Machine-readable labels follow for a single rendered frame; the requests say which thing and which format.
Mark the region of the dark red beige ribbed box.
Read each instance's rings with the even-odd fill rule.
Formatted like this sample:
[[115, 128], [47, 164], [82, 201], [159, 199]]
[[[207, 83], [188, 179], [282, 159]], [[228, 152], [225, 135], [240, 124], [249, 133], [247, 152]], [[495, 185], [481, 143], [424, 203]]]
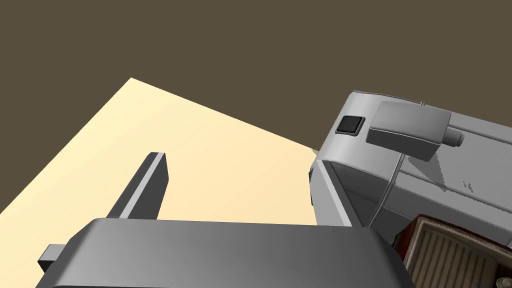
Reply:
[[415, 288], [512, 288], [512, 248], [419, 214], [395, 236]]

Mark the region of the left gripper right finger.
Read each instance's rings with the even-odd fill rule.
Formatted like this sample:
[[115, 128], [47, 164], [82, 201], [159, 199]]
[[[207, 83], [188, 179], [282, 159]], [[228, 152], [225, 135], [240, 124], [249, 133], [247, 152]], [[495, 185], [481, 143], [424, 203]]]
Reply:
[[315, 159], [309, 189], [316, 223], [319, 226], [362, 227], [331, 162]]

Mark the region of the grey box appliance with lever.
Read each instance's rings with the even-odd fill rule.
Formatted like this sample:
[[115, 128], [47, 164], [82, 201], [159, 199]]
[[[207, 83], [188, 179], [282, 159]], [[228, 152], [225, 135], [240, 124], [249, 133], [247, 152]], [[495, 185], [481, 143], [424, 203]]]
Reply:
[[389, 243], [427, 215], [512, 247], [512, 128], [353, 91], [315, 159]]

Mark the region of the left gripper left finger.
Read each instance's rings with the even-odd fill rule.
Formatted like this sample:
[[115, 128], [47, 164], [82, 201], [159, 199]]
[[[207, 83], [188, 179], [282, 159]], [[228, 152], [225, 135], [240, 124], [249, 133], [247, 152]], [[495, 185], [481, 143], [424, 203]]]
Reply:
[[166, 153], [149, 153], [106, 217], [156, 220], [168, 183]]

